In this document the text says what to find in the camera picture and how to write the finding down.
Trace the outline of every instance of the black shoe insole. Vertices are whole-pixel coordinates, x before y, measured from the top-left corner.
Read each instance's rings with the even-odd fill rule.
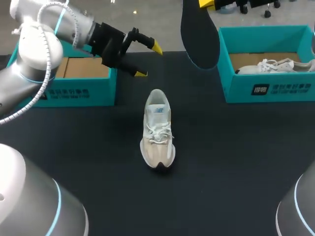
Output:
[[[191,61],[201,69],[215,67],[220,55],[218,30],[198,0],[183,0],[181,35]]]

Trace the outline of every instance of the black mat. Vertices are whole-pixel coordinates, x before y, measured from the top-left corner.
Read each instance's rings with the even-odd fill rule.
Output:
[[[185,52],[128,56],[149,76],[119,73],[116,107],[32,109],[0,127],[0,143],[83,202],[90,236],[276,236],[277,205],[315,158],[315,104],[227,105],[217,71],[196,69]],[[139,149],[155,88],[172,108],[166,176]]]

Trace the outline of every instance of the logo on box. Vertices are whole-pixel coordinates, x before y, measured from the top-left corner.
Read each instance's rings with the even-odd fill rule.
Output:
[[[269,84],[254,85],[252,88],[252,95],[266,95],[268,88]]]

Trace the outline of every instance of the teal box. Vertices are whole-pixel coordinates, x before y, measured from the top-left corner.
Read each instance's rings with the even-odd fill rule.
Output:
[[[62,42],[63,56],[67,58],[86,58],[81,51],[74,50],[72,45]],[[10,66],[17,57],[18,45],[11,59]],[[90,46],[85,46],[85,51],[91,51]],[[108,78],[55,78],[46,89],[44,96],[35,107],[90,107],[113,106],[116,93],[117,70],[109,68]],[[31,98],[26,99],[20,107],[26,105]]]
[[[308,26],[220,28],[218,70],[226,102],[315,101],[315,72],[238,75],[229,57],[240,53],[297,53],[301,62],[309,62],[314,59],[312,35]]]

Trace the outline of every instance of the chair wheel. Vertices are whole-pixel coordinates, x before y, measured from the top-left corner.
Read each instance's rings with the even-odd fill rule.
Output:
[[[240,11],[241,11],[242,14],[247,14],[248,13],[247,6],[240,6]]]
[[[274,2],[274,7],[275,8],[279,8],[281,6],[280,2],[279,1],[275,1]]]
[[[266,10],[265,11],[265,18],[269,18],[269,17],[271,17],[271,12],[270,11],[268,11],[268,10]]]

